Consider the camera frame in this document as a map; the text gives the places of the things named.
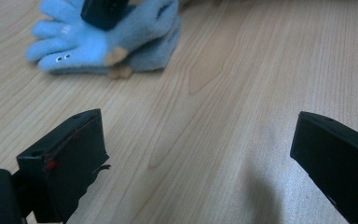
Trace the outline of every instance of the tan patch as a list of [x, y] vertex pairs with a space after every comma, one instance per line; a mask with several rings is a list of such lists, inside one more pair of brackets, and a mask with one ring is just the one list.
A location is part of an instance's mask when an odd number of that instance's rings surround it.
[[119, 63], [125, 59], [128, 54], [129, 52], [126, 49], [117, 47], [113, 49], [112, 52], [106, 54], [104, 65], [110, 66]]
[[130, 68], [129, 65], [127, 64], [121, 64], [118, 66], [113, 66], [110, 71], [108, 76], [112, 79], [119, 79], [119, 78], [129, 78], [131, 77], [133, 71]]

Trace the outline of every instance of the red dot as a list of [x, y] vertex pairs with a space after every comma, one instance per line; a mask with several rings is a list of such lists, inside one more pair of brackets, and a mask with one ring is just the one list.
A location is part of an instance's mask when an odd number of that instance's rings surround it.
[[56, 161], [48, 161], [48, 164], [46, 164], [46, 169], [48, 170], [54, 169], [56, 165], [57, 165]]

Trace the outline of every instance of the glove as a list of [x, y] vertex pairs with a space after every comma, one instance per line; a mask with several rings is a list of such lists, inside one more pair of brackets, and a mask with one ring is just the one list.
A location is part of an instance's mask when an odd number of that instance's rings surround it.
[[45, 0], [40, 10], [53, 21], [40, 21], [33, 34], [41, 40], [28, 48], [26, 58], [39, 61], [47, 72], [103, 71], [129, 53], [166, 35], [177, 14], [177, 0], [144, 0], [129, 7], [124, 18], [109, 31], [80, 18], [83, 0]]
[[131, 53], [122, 63], [118, 63], [113, 67], [65, 68], [56, 72], [108, 74], [111, 78], [119, 78], [130, 77], [133, 72], [164, 68], [179, 40], [180, 25], [181, 20], [177, 16], [172, 29], [166, 35], [143, 45]]

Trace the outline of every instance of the glove finger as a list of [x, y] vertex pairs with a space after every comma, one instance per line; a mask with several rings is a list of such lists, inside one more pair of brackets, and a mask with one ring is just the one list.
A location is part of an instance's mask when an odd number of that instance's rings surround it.
[[177, 17], [172, 29], [129, 56], [128, 64], [134, 72], [144, 72], [163, 68], [167, 65], [180, 36], [181, 20]]
[[44, 0], [40, 4], [40, 11], [54, 20], [66, 23], [80, 19], [79, 11], [64, 0]]
[[172, 1], [168, 5], [161, 7], [156, 15], [155, 25], [160, 33], [168, 32], [178, 13], [178, 2]]
[[71, 4], [74, 8], [76, 8], [79, 12], [81, 11], [85, 0], [66, 0], [69, 4]]
[[70, 68], [62, 68], [56, 70], [50, 70], [49, 72], [52, 74], [84, 74], [84, 73], [92, 73], [92, 74], [108, 74], [110, 67], [100, 66], [100, 67], [70, 67]]
[[174, 4], [177, 0], [144, 0], [139, 7], [144, 8], [149, 13], [156, 14], [158, 13], [162, 8], [167, 7], [170, 4]]
[[96, 67], [100, 65], [103, 65], [103, 59], [99, 59], [96, 55], [85, 54], [84, 49], [71, 49], [50, 54], [40, 60], [38, 64], [42, 70], [48, 72], [77, 67]]
[[35, 37], [49, 39], [64, 33], [65, 24], [60, 21], [39, 21], [34, 25], [32, 34]]
[[66, 51], [74, 47], [75, 44], [61, 38], [39, 40], [27, 49], [25, 57], [28, 61], [35, 62], [49, 54]]

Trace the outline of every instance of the table surface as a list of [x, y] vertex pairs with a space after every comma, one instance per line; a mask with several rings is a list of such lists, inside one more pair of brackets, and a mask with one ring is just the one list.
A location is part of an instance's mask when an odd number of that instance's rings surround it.
[[300, 111], [358, 131], [358, 0], [194, 2], [168, 67], [121, 80], [27, 63], [38, 4], [0, 1], [0, 168], [101, 108], [112, 168], [69, 223], [346, 223], [289, 152]]

